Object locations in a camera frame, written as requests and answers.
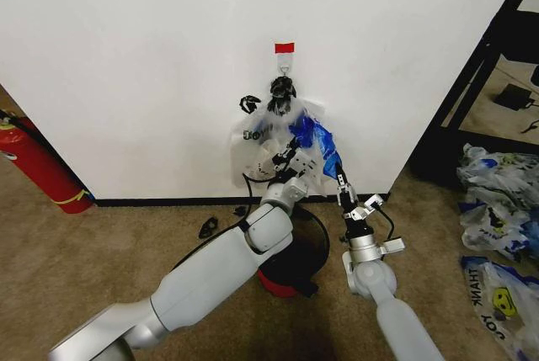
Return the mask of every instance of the white plastic bag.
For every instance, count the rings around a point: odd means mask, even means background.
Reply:
[[[456,174],[465,187],[503,192],[522,210],[539,207],[539,156],[488,153],[466,144],[461,164]]]
[[[522,225],[530,220],[529,215],[513,208],[503,194],[485,188],[470,188],[467,202],[481,204],[461,214],[464,246],[472,250],[497,250],[511,260],[520,260],[519,251],[528,241]]]
[[[514,361],[539,360],[539,280],[485,257],[463,257],[473,309]]]
[[[232,129],[232,176],[238,186],[243,184],[242,173],[257,180],[274,177],[272,158],[282,152],[295,137],[291,132],[291,125],[305,117],[319,121],[315,113],[323,112],[316,104],[292,98],[287,111],[278,115],[268,110],[269,103],[270,100],[263,101]],[[302,150],[316,164],[306,178],[307,185],[313,190],[311,192],[324,195],[322,175],[325,161],[318,140],[313,138],[311,146],[302,147]]]

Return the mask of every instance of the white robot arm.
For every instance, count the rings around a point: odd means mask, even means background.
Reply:
[[[393,296],[397,279],[391,268],[381,261],[386,254],[404,250],[403,240],[392,239],[378,246],[374,231],[365,222],[376,208],[380,209],[382,198],[375,194],[364,207],[358,205],[355,191],[339,164],[336,170],[337,197],[344,209],[349,245],[349,250],[343,254],[343,264],[350,291],[376,302],[378,325],[397,360],[442,361],[444,358],[412,308]]]
[[[309,161],[291,163],[298,155],[304,156],[289,146],[275,157],[278,177],[245,220],[180,262],[149,298],[101,311],[59,342],[49,360],[133,360],[132,348],[155,346],[169,332],[197,323],[219,306],[262,263],[292,243],[290,215],[294,203],[307,195],[299,177],[310,166]]]

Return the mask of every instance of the red fire extinguisher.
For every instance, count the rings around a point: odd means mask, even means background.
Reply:
[[[40,141],[40,132],[35,125],[25,117],[7,118],[12,121],[0,120],[0,153],[68,214],[77,214],[90,207],[93,202],[88,192]]]

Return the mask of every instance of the wire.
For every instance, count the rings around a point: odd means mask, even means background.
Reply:
[[[525,133],[528,132],[528,131],[531,131],[531,130],[536,129],[536,128],[537,128],[536,123],[539,123],[539,119],[536,119],[535,121],[532,121],[532,122],[530,123],[530,125],[528,125],[528,128],[526,128],[525,130],[521,131],[520,133],[521,133],[521,134],[525,134]]]
[[[207,245],[208,243],[212,242],[214,239],[216,239],[217,237],[219,237],[220,235],[222,235],[223,233],[225,232],[228,232],[230,231],[231,229],[239,226],[242,222],[244,222],[247,217],[249,216],[249,214],[251,213],[251,208],[253,207],[253,189],[251,188],[251,183],[250,182],[253,182],[253,183],[267,183],[268,181],[271,181],[272,179],[270,180],[256,180],[254,178],[250,178],[249,176],[247,176],[245,173],[242,173],[242,176],[243,176],[243,179],[245,180],[245,183],[247,184],[247,190],[249,191],[249,204],[248,204],[248,208],[247,208],[247,211],[245,212],[245,215],[243,216],[243,218],[241,220],[239,220],[238,222],[236,222],[234,225],[232,226],[229,226],[228,228],[226,229],[223,229],[222,231],[216,233],[215,235],[213,235],[212,237],[206,239],[205,241],[203,241],[199,246],[195,247],[193,250],[191,250],[189,253],[187,253],[184,257],[182,257],[175,265],[174,267],[172,267],[172,270],[174,270],[175,268],[177,268],[180,264],[182,264],[183,262],[185,262],[185,260],[187,260],[189,257],[193,256],[195,253],[197,253],[202,247],[204,247],[205,245]]]
[[[384,218],[386,218],[387,222],[389,222],[389,225],[391,226],[389,228],[389,232],[387,233],[387,238],[386,238],[386,242],[387,242],[387,241],[391,240],[391,238],[393,236],[393,232],[395,231],[395,223],[393,222],[391,217],[388,214],[386,214],[382,208],[380,208],[380,205],[378,205],[377,203],[373,203],[372,207],[374,209],[376,209]],[[380,258],[380,260],[383,260],[385,256],[386,255],[383,255]]]
[[[395,224],[393,223],[393,220],[387,215],[382,209],[379,209],[378,212],[382,214],[384,218],[386,218],[387,222],[389,222],[389,225],[391,225],[391,228],[389,228],[389,233],[387,233],[386,241],[389,241],[392,236],[393,232],[395,231]]]
[[[324,255],[323,255],[323,258],[321,259],[320,264],[317,264],[317,266],[315,268],[315,270],[318,271],[320,268],[323,267],[323,265],[328,261],[328,258],[329,258],[330,241],[329,241],[328,228],[326,228],[326,226],[323,224],[323,222],[316,215],[314,215],[311,211],[301,207],[299,204],[297,204],[294,207],[294,210],[297,210],[298,213],[303,212],[303,214],[310,217],[310,219],[315,220],[315,222],[318,224],[318,226],[320,226],[320,230],[323,233],[324,241],[326,242],[326,247],[325,247]]]

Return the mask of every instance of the baseboard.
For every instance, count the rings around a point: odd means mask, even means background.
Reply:
[[[389,193],[380,194],[387,201]],[[360,201],[365,201],[372,194],[359,194]],[[180,205],[245,205],[257,204],[260,197],[204,197],[188,199],[96,199],[95,204],[99,207],[171,207]],[[300,203],[334,203],[336,195],[323,197],[312,195],[302,199]]]

